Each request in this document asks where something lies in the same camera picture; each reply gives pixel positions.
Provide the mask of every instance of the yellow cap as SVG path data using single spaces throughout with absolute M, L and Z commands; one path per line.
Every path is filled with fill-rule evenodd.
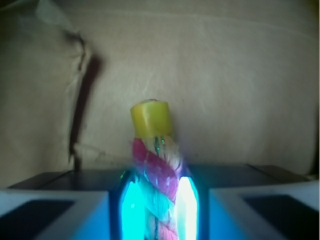
M 169 105 L 165 101 L 146 100 L 131 108 L 135 137 L 154 138 L 173 133 Z

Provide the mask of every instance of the black surface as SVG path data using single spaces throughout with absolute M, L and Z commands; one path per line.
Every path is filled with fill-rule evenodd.
M 279 184 L 274 179 L 247 165 L 190 165 L 193 178 L 207 188 L 235 188 Z
M 127 191 L 128 183 L 133 180 L 133 174 L 129 170 L 122 173 L 121 176 L 121 179 L 118 180 L 117 188 L 109 192 L 110 237 L 112 240 L 121 239 L 121 196 Z
M 61 175 L 54 181 L 50 181 L 40 190 L 64 190 L 64 191 L 112 191 L 115 190 L 125 170 L 85 170 L 70 171 Z
M 319 239 L 319 212 L 289 195 L 244 200 L 285 237 L 291 240 Z
M 251 168 L 257 170 L 258 172 L 261 172 L 262 174 L 265 174 L 266 176 L 269 176 L 277 181 L 279 183 L 301 183 L 301 182 L 307 182 L 308 179 L 304 176 L 295 174 L 293 172 L 290 172 L 288 170 L 285 170 L 278 166 L 273 165 L 248 165 Z
M 68 172 L 44 172 L 10 186 L 10 189 L 39 189 Z
M 69 200 L 32 200 L 0 218 L 0 239 L 31 240 L 74 204 Z

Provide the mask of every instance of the cylindrical object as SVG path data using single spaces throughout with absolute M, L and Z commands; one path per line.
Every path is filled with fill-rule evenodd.
M 145 238 L 179 239 L 174 208 L 182 158 L 172 140 L 167 102 L 147 100 L 131 109 L 135 128 L 132 153 L 146 209 Z

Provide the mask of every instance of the bright white light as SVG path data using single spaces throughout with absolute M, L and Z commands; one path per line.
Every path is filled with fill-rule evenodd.
M 198 203 L 192 179 L 182 177 L 175 200 L 174 216 L 177 220 L 179 240 L 197 239 Z

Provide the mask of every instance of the glowing blue light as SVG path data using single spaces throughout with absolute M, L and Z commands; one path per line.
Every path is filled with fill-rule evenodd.
M 195 240 L 198 233 L 198 192 L 191 178 L 182 177 L 177 190 L 174 216 L 180 240 Z M 128 184 L 121 207 L 122 238 L 143 240 L 145 233 L 145 206 L 139 186 Z
M 143 240 L 145 236 L 145 206 L 141 201 L 137 184 L 129 183 L 121 207 L 121 228 L 123 240 Z

